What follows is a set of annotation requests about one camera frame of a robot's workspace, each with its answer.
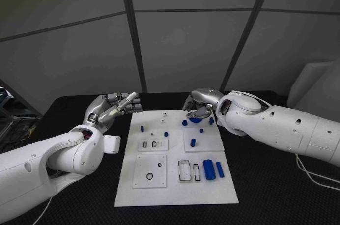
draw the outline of black tabletop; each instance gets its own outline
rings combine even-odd
[[[189,93],[140,94],[146,110],[179,110]],[[274,105],[284,99],[269,91],[252,92]],[[68,132],[82,123],[95,95],[66,96],[53,102],[30,143]],[[340,192],[316,185],[297,168],[295,156],[249,136],[219,127],[239,204],[114,207],[131,115],[117,118],[107,132],[123,137],[120,153],[104,154],[98,170],[52,199],[38,224],[340,224]],[[307,169],[340,179],[339,167],[301,157]],[[32,224],[42,203],[6,225]]]

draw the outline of circular hole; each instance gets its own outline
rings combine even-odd
[[[147,174],[147,180],[151,180],[153,177],[154,177],[153,173],[148,173],[148,174]]]

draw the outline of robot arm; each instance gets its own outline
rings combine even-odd
[[[102,154],[118,153],[121,138],[102,135],[115,117],[143,112],[138,94],[101,95],[92,101],[82,125],[0,155],[0,224],[17,217],[98,168]],[[46,166],[66,172],[48,175]]]
[[[208,90],[213,95],[210,99],[203,99]],[[340,123],[281,106],[264,108],[254,97],[235,91],[223,95],[215,90],[197,89],[190,93],[189,99],[192,103],[186,101],[183,109],[190,111],[196,103],[203,105],[200,108],[212,105],[218,125],[231,133],[249,135],[280,150],[340,166]],[[197,109],[187,117],[199,117],[200,114],[202,111]]]

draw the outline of wall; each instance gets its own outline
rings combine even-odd
[[[274,90],[340,57],[339,0],[0,0],[0,79],[65,95]]]

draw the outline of cable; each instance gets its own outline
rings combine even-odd
[[[45,214],[45,211],[46,211],[46,209],[48,209],[49,203],[50,203],[50,201],[52,201],[52,198],[53,198],[53,197],[50,197],[49,202],[48,202],[48,205],[46,205],[46,208],[45,208],[45,210],[43,210],[43,212],[42,212],[39,218],[36,219],[36,221],[35,221],[35,223],[33,223],[32,225],[36,225],[39,219],[42,218],[42,216],[43,216],[43,214]]]
[[[249,94],[248,92],[242,92],[242,91],[232,91],[231,92],[232,94],[238,94],[238,93],[241,93],[241,94],[244,94],[244,95],[246,95],[246,96],[249,96],[249,97],[252,97],[252,98],[255,98],[255,99],[258,99],[259,101],[262,101],[268,106],[272,106],[267,101],[264,101],[261,98],[258,98],[256,96],[254,96],[252,94]]]
[[[329,177],[324,177],[324,176],[321,176],[321,175],[318,175],[318,174],[316,174],[316,173],[313,173],[313,172],[308,172],[307,169],[305,169],[305,167],[304,167],[304,165],[303,165],[303,161],[301,161],[301,159],[300,159],[300,157],[298,157],[298,154],[295,154],[295,157],[297,157],[297,166],[298,166],[298,168],[305,172],[305,174],[307,174],[310,180],[311,180],[317,185],[320,185],[321,187],[327,187],[327,188],[330,188],[330,189],[334,189],[334,190],[340,191],[340,188],[336,188],[336,187],[331,187],[331,186],[327,186],[327,185],[318,183],[318,182],[311,178],[310,174],[314,175],[314,176],[317,176],[317,177],[321,177],[321,178],[324,178],[324,179],[327,179],[327,180],[330,180],[330,181],[333,181],[333,182],[336,182],[336,183],[340,183],[340,182],[336,181],[334,179],[329,178]]]

